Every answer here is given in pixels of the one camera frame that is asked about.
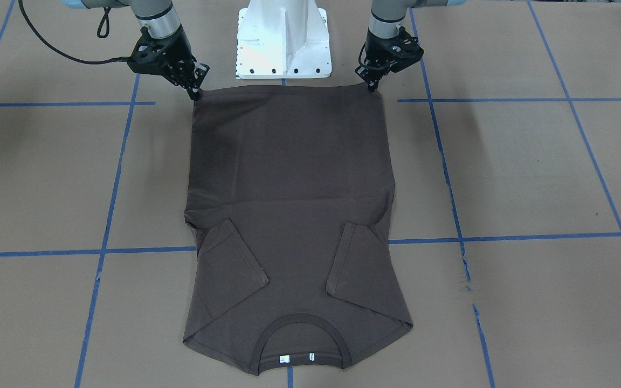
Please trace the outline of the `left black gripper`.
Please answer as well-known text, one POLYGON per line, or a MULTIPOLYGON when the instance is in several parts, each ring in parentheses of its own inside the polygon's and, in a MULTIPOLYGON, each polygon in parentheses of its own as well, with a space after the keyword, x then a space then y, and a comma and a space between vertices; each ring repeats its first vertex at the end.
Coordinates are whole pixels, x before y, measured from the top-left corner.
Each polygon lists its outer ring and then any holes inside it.
POLYGON ((384 75, 399 73, 419 62, 424 55, 418 37, 410 35, 404 27, 399 27, 392 38, 380 38, 367 32, 364 51, 362 75, 370 93, 377 91, 384 75))

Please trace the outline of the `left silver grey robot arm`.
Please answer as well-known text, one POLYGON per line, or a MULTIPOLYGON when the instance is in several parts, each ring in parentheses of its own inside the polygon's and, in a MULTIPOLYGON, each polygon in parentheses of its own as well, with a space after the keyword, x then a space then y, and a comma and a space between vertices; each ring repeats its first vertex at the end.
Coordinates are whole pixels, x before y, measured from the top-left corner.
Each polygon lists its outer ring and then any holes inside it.
POLYGON ((418 37, 409 34, 402 25, 408 10, 464 3, 466 2, 372 1, 367 37, 359 53, 359 66, 355 69, 355 74, 367 84, 368 91, 377 91, 383 77, 409 68, 424 55, 418 37))

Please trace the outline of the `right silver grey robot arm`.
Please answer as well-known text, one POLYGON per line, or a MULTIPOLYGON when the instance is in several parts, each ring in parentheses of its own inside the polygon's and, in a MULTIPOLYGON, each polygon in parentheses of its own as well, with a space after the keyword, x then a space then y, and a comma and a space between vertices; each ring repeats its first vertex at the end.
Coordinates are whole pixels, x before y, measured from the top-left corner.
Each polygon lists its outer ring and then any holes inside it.
POLYGON ((185 90, 192 101, 200 98, 200 88, 209 66, 192 55, 187 34, 171 1, 64 1, 69 8, 129 7, 140 23, 141 37, 126 60, 136 74, 163 77, 185 90))

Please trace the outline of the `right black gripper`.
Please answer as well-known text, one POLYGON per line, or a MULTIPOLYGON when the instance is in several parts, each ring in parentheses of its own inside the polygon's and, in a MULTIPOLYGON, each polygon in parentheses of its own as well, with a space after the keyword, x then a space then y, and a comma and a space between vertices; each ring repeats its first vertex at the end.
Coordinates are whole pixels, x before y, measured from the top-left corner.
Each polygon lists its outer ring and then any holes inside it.
POLYGON ((150 35, 148 27, 141 27, 141 37, 127 64, 134 73, 174 81, 192 101, 199 100, 199 90, 210 69, 207 64, 196 64, 181 25, 170 36, 159 39, 150 35))

